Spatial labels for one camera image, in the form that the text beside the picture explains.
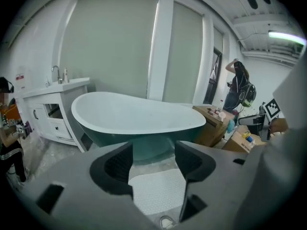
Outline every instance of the fluorescent light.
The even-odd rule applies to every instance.
[[[296,42],[302,45],[306,45],[306,39],[303,39],[299,36],[287,34],[287,33],[269,32],[269,37],[286,39],[286,40],[290,40],[290,41],[293,41],[293,42]]]

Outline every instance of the textured white mat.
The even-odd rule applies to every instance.
[[[145,215],[167,211],[183,204],[186,181],[179,169],[132,178],[134,204]]]

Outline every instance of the chrome faucet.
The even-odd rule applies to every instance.
[[[59,76],[59,67],[58,67],[58,66],[53,66],[52,69],[51,69],[52,72],[53,72],[53,69],[54,69],[54,68],[57,68],[57,69],[58,69],[58,84],[63,83],[63,79],[60,78],[60,76]]]

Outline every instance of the bathtub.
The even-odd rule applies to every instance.
[[[111,92],[86,93],[71,111],[99,147],[133,142],[133,159],[147,160],[174,148],[176,140],[193,141],[206,119],[192,108]]]

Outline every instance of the bathtub rim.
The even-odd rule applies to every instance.
[[[142,100],[147,100],[147,101],[152,101],[152,102],[160,102],[161,103],[161,101],[143,99],[143,98],[130,96],[130,95],[126,95],[126,94],[119,94],[119,93],[106,92],[106,91],[98,91],[98,92],[111,93],[111,94],[116,94],[116,95],[124,95],[124,96],[132,97],[132,98],[138,98],[138,99],[142,99]],[[161,133],[169,133],[169,132],[176,132],[176,131],[181,131],[181,130],[197,128],[197,127],[201,127],[201,126],[206,124],[205,117],[201,113],[197,112],[196,110],[194,110],[190,107],[184,106],[184,105],[177,104],[177,103],[168,103],[167,102],[168,104],[174,105],[177,108],[178,108],[178,106],[180,106],[180,108],[189,109],[190,112],[198,113],[199,117],[200,117],[200,123],[198,123],[197,125],[189,125],[189,126],[178,127],[178,128],[163,128],[163,129],[159,129],[159,130],[157,130],[157,129],[146,129],[146,130],[142,130],[142,129],[129,129],[129,130],[127,130],[127,129],[107,129],[107,128],[103,128],[103,127],[100,127],[100,126],[96,126],[96,125],[90,124],[89,122],[85,121],[82,117],[80,117],[80,115],[78,114],[78,112],[76,110],[76,104],[77,104],[78,100],[81,99],[84,95],[89,95],[89,94],[94,95],[98,92],[90,92],[90,93],[82,94],[82,95],[78,96],[71,104],[72,115],[78,121],[78,123],[82,124],[83,126],[87,127],[88,129],[91,129],[91,130],[94,130],[94,131],[97,131],[97,132],[101,132],[101,133],[105,133],[105,134],[116,134],[116,135],[161,134]]]

